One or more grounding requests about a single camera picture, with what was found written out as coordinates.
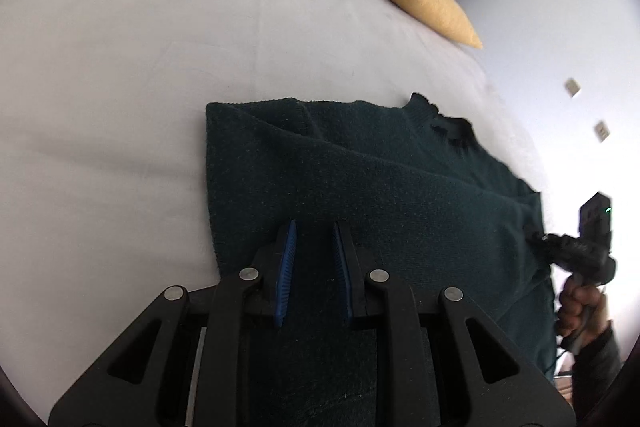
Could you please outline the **grey right sleeve forearm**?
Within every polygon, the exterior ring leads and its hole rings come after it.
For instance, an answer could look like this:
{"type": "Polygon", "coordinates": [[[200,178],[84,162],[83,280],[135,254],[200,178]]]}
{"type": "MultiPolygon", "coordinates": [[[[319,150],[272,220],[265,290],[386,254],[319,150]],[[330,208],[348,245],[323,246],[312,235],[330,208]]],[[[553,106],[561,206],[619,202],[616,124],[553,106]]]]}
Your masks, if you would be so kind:
{"type": "Polygon", "coordinates": [[[573,365],[573,409],[577,426],[614,426],[620,406],[611,403],[610,387],[620,369],[620,349],[611,322],[580,349],[573,365]]]}

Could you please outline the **person's right hand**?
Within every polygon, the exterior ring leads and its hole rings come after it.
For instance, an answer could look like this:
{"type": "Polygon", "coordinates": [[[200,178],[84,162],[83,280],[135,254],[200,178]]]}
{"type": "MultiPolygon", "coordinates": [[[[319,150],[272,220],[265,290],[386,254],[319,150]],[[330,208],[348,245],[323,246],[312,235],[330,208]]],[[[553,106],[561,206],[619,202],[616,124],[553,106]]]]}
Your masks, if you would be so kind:
{"type": "Polygon", "coordinates": [[[559,295],[555,332],[562,338],[575,335],[586,347],[611,325],[608,300],[597,286],[586,284],[578,274],[571,275],[559,295]]]}

